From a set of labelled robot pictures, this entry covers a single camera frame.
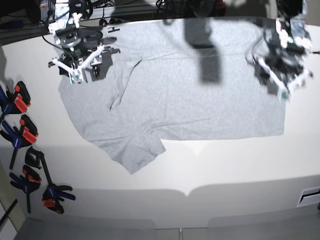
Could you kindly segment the grey T-shirt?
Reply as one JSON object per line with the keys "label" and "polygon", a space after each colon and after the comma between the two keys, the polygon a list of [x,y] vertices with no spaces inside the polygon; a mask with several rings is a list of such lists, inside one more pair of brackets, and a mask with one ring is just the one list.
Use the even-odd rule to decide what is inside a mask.
{"label": "grey T-shirt", "polygon": [[248,56],[265,53],[268,18],[190,18],[103,31],[103,79],[60,98],[80,136],[134,174],[165,152],[162,140],[279,136],[286,105],[260,83]]}

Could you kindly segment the blue red clamp upper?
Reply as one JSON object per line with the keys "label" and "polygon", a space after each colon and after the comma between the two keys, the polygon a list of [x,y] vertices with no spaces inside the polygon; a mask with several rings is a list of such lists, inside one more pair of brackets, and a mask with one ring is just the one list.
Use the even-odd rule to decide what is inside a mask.
{"label": "blue red clamp upper", "polygon": [[4,92],[0,87],[0,122],[7,115],[18,115],[25,113],[31,104],[31,97],[27,87],[23,81],[19,81],[14,86],[14,92],[10,92],[9,88]]}

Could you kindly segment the blue red clamp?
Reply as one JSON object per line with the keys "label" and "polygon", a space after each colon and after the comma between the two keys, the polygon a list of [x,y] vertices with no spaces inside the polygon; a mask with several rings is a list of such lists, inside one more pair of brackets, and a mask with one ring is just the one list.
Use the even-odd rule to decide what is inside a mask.
{"label": "blue red clamp", "polygon": [[0,131],[0,135],[13,146],[9,165],[10,170],[14,168],[19,149],[32,146],[37,141],[39,135],[36,125],[28,115],[23,114],[19,123],[19,129],[16,126],[11,127],[5,120],[1,123],[3,130]]}
{"label": "blue red clamp", "polygon": [[9,88],[4,92],[0,87],[0,122],[7,115],[18,115],[25,113],[31,104],[31,97],[27,87],[23,81],[19,81],[14,86],[14,92],[10,92]]}
{"label": "blue red clamp", "polygon": [[40,188],[42,178],[29,165],[25,164],[22,167],[23,175],[17,176],[13,172],[9,173],[11,178],[10,184],[16,189],[22,190],[26,196],[27,212],[30,214],[31,209],[31,193]]}

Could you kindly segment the white label black mark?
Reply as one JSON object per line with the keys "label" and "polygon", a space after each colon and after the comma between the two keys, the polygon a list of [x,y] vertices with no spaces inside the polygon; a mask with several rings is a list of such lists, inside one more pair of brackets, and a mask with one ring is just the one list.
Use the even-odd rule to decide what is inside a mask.
{"label": "white label black mark", "polygon": [[296,207],[306,207],[318,204],[320,202],[320,187],[312,187],[303,189],[300,197],[298,198],[298,202]]}

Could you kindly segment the long bar clamp black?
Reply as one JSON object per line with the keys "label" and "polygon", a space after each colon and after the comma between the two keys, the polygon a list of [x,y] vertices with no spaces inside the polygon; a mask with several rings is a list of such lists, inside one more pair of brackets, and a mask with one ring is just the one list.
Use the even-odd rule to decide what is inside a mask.
{"label": "long bar clamp black", "polygon": [[47,187],[42,194],[41,201],[43,202],[43,205],[57,214],[64,214],[65,210],[61,202],[63,202],[65,199],[71,201],[76,200],[76,196],[71,193],[73,188],[69,185],[57,185],[53,182],[47,166],[45,154],[39,150],[36,150],[32,146],[26,152],[25,163],[29,167],[44,171]]}

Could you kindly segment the black strip left edge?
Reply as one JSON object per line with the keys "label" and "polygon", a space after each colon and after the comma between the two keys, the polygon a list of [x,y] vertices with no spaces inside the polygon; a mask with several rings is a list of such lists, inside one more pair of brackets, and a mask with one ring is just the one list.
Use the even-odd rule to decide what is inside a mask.
{"label": "black strip left edge", "polygon": [[14,207],[17,205],[18,200],[15,199],[12,204],[10,205],[10,207],[5,211],[4,215],[2,216],[1,220],[0,220],[0,224],[2,225],[5,220],[9,217],[9,214],[12,212],[12,210],[14,209]]}

